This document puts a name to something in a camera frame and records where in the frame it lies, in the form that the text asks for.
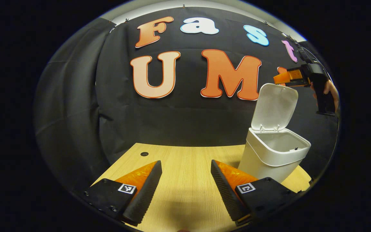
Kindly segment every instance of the black fabric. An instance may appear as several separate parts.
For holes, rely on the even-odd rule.
[[[35,92],[38,146],[70,191],[89,187],[109,167],[98,136],[94,83],[100,50],[114,25],[97,18],[76,32],[48,62]]]
[[[135,48],[139,40],[137,27],[144,23],[172,16],[166,23],[166,31],[160,40],[141,48]],[[186,34],[180,31],[183,20],[206,17],[215,22],[219,32]],[[247,38],[244,25],[252,25],[267,34],[268,46],[253,43]],[[256,101],[241,100],[234,94],[219,98],[205,98],[200,90],[206,85],[207,60],[201,52],[205,49],[224,51],[234,68],[246,56],[262,61],[259,69],[257,91],[266,83],[274,83],[277,67],[286,69],[304,62],[298,57],[293,62],[281,42],[286,40],[281,32],[264,23],[233,12],[202,7],[165,9],[146,14],[118,25],[107,37],[99,57],[97,68],[97,98],[100,108],[100,139],[109,162],[115,162],[123,151],[134,143],[171,146],[226,146],[245,144]],[[178,51],[176,83],[174,90],[160,99],[147,99],[136,93],[133,86],[132,66],[134,58],[149,55],[150,85],[162,81],[160,53]],[[312,146],[304,163],[327,164],[334,148],[337,119],[315,114],[316,100],[310,88],[295,87],[299,100],[287,128],[311,142]],[[304,167],[311,176],[321,169]]]

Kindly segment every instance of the table surface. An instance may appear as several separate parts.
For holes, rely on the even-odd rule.
[[[118,179],[146,164],[161,160],[162,175],[143,221],[144,232],[217,232],[237,229],[212,178],[211,160],[237,168],[244,144],[225,147],[171,147],[136,143],[97,181]],[[148,156],[140,153],[147,151]],[[300,167],[281,184],[294,192],[309,188],[310,176]]]

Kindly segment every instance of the finger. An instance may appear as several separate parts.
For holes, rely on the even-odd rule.
[[[324,94],[328,94],[328,92],[330,91],[330,86],[331,86],[330,84],[331,84],[330,80],[326,81],[326,83],[324,84],[324,91],[323,91]]]

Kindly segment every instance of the plastic bin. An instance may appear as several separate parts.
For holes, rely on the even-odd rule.
[[[282,85],[261,87],[238,169],[281,183],[306,157],[310,142],[286,128],[298,97],[295,89]]]

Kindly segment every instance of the orange letter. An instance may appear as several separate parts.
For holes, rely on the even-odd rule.
[[[132,59],[134,89],[146,98],[161,98],[171,93],[176,83],[176,59],[180,57],[179,52],[165,52],[158,55],[162,61],[162,83],[159,86],[151,86],[148,83],[148,64],[151,56],[143,56]]]
[[[277,72],[279,72],[279,74],[282,74],[282,73],[287,72],[287,69],[285,69],[283,67],[277,67]]]
[[[164,22],[170,23],[174,21],[174,19],[170,16],[164,17],[162,19],[157,19],[151,21],[149,23],[140,25],[137,29],[140,29],[140,41],[135,44],[136,48],[146,46],[148,44],[152,44],[159,40],[158,35],[154,35],[154,31],[158,31],[159,33],[163,33],[165,31],[166,25]]]
[[[218,82],[224,86],[228,97],[232,97],[240,82],[243,82],[237,97],[243,100],[257,100],[257,78],[262,62],[256,57],[245,56],[240,64],[234,69],[225,52],[215,49],[207,49],[201,53],[207,59],[207,84],[201,90],[203,97],[220,97],[223,93],[218,88]]]

